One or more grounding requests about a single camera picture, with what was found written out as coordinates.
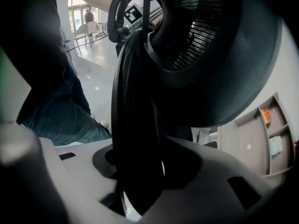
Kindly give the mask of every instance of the jeans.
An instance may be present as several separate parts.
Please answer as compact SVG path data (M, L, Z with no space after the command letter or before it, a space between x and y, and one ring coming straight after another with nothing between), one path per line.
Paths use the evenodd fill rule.
M50 139L55 146L111 138L109 131L91 117L80 80L70 66L63 72L61 85L35 105L23 125L38 137Z

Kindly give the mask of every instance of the tiled floor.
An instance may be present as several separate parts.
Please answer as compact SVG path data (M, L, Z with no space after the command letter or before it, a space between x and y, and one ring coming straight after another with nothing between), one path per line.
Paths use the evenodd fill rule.
M108 37L80 47L75 66L92 114L97 121L110 120L114 72L118 65L115 44Z

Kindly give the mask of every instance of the wall shelf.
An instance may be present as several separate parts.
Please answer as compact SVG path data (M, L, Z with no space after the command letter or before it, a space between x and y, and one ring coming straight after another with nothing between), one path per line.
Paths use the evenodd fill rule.
M262 109L269 109L271 122L265 123ZM295 163L292 126L278 93L243 117L218 128L221 150L231 153L266 180L282 180ZM282 152L271 156L270 138L281 136Z

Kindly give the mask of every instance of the dark shirt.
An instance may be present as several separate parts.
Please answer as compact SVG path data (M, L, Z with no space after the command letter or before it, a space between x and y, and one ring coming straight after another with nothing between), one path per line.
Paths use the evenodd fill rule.
M60 19L56 0L14 0L18 11L9 21L11 31L4 33L3 49L31 86L31 92L22 107L18 122L22 122L35 105L43 100L45 94L57 89L70 75L70 65L63 48L60 35Z
M84 15L84 21L85 21L85 23L89 23L89 22L91 22L93 20L94 20L94 16L93 16L93 14L91 12L85 13L85 15Z

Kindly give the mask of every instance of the orange object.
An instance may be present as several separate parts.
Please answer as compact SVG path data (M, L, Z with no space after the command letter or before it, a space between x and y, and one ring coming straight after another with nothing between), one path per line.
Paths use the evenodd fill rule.
M270 110L264 109L262 110L263 119L265 120L266 124L269 124L271 122L271 113Z

